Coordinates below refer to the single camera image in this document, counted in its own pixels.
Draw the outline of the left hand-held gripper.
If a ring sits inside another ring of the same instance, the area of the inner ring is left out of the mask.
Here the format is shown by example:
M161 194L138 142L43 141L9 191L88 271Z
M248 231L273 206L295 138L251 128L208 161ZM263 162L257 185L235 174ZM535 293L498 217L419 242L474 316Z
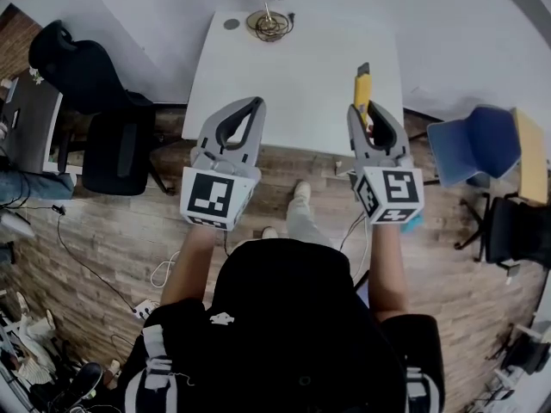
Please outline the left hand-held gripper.
M190 224L234 229L261 179L257 157L265 116L266 103L255 96L231 102L205 120L191 165L183 169L180 213ZM230 142L244 121L240 141Z

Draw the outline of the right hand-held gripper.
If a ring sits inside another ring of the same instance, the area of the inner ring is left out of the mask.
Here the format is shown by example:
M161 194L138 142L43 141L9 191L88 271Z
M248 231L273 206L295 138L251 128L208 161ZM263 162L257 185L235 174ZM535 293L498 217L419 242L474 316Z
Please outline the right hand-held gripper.
M356 107L347 113L350 147L355 153L352 191L371 225L406 224L424 208L422 171L413 164L405 128L375 101L368 105L368 129ZM371 157L373 149L383 156Z

